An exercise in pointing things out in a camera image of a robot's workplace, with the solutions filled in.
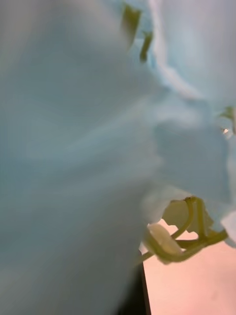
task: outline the flower stem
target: flower stem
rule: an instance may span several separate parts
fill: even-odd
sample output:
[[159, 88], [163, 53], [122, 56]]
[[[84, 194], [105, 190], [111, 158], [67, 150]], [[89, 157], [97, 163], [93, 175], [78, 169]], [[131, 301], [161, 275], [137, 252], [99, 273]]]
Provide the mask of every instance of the flower stem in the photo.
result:
[[177, 237], [179, 237], [181, 234], [183, 234], [183, 232], [186, 231], [186, 229], [189, 227], [189, 225], [192, 223], [193, 221], [193, 216], [194, 216], [194, 210], [193, 210], [193, 200], [191, 198], [186, 198], [185, 202], [188, 206], [188, 220], [185, 222], [185, 224], [178, 230], [176, 231], [174, 234], [172, 234], [172, 238], [176, 239]]

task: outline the green stem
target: green stem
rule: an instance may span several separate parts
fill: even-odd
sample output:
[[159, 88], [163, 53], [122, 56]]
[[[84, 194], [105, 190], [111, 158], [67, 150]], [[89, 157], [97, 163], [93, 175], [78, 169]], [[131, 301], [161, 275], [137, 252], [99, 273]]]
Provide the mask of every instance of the green stem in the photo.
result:
[[181, 261], [185, 261], [188, 258], [190, 258], [191, 256], [193, 256], [194, 254], [196, 254], [197, 252], [199, 252], [203, 246], [200, 244], [198, 245], [196, 248], [192, 248], [189, 250], [186, 250], [185, 252], [183, 252], [181, 255], [176, 255], [176, 254], [169, 254], [167, 252], [165, 252], [160, 245], [156, 242], [156, 240], [154, 239], [154, 237], [151, 235], [151, 233], [149, 232], [149, 230], [147, 229], [146, 231], [146, 236], [145, 236], [145, 240], [144, 240], [144, 245], [148, 248], [151, 249], [151, 251], [157, 255], [158, 257], [160, 257], [161, 259], [165, 260], [165, 261], [169, 261], [169, 262], [181, 262]]
[[[168, 262], [182, 262], [189, 259], [193, 255], [197, 254], [203, 248], [217, 244], [225, 240], [227, 237], [228, 237], [227, 232], [223, 230], [210, 238], [205, 237], [203, 240], [186, 241], [186, 242], [191, 242], [192, 245], [190, 245], [186, 251], [182, 252], [181, 255], [176, 255], [176, 254], [169, 254], [165, 252], [160, 247], [160, 245], [156, 242], [154, 237], [151, 235], [150, 231], [147, 229], [144, 245], [162, 260], [165, 260]], [[147, 259], [147, 257], [149, 258], [150, 255], [151, 253], [149, 254], [146, 253], [145, 259]]]
[[183, 234], [183, 232], [186, 231], [186, 229], [189, 227], [189, 225], [193, 221], [193, 216], [194, 216], [193, 201], [192, 201], [191, 198], [186, 198], [185, 202], [186, 202], [186, 204], [188, 206], [188, 220], [185, 222], [185, 224], [178, 231], [176, 231], [174, 234], [172, 234], [171, 237], [173, 239], [176, 239], [181, 234]]
[[205, 239], [206, 238], [206, 229], [205, 229], [205, 218], [204, 218], [204, 202], [197, 198], [197, 214], [198, 214], [198, 235], [199, 239]]

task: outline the pink background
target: pink background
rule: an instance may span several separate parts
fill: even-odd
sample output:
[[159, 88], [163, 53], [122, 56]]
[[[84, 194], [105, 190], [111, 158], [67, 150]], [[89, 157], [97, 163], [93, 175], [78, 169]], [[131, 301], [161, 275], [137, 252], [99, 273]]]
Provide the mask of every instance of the pink background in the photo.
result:
[[236, 315], [236, 249], [225, 243], [182, 263], [163, 265], [152, 257], [144, 267], [152, 315]]

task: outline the flower petal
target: flower petal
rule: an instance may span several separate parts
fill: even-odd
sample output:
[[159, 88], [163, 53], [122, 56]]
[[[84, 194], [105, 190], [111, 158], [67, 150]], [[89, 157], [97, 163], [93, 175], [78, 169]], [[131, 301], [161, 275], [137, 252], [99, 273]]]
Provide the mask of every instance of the flower petal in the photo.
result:
[[212, 124], [207, 105], [169, 93], [150, 119], [164, 161], [158, 180], [202, 199], [230, 203], [228, 143]]
[[113, 313], [142, 236], [150, 80], [78, 4], [1, 78], [1, 314]]

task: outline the curled tendril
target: curled tendril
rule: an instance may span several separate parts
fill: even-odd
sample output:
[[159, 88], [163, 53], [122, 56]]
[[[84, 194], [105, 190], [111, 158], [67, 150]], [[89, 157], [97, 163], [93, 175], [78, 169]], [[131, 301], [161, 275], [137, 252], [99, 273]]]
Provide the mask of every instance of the curled tendril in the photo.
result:
[[[211, 232], [208, 233], [205, 228], [205, 218], [204, 218], [204, 209], [205, 205], [202, 199], [197, 197], [189, 197], [185, 199], [185, 202], [188, 206], [189, 217], [186, 223], [172, 235], [172, 238], [175, 239], [176, 243], [183, 249], [182, 254], [170, 254], [164, 251], [164, 249], [158, 244], [155, 238], [152, 236], [148, 228], [146, 228], [144, 236], [144, 245], [151, 249], [151, 252], [147, 252], [142, 257], [139, 258], [137, 264], [142, 263], [148, 258], [152, 257], [154, 254], [157, 255], [161, 260], [166, 262], [182, 262], [190, 257], [194, 256], [200, 252], [203, 248], [217, 244], [228, 237], [228, 234], [225, 230], [217, 233]], [[198, 232], [199, 237], [196, 240], [176, 240], [191, 224], [194, 215], [194, 205], [196, 204], [197, 214], [198, 214]]]

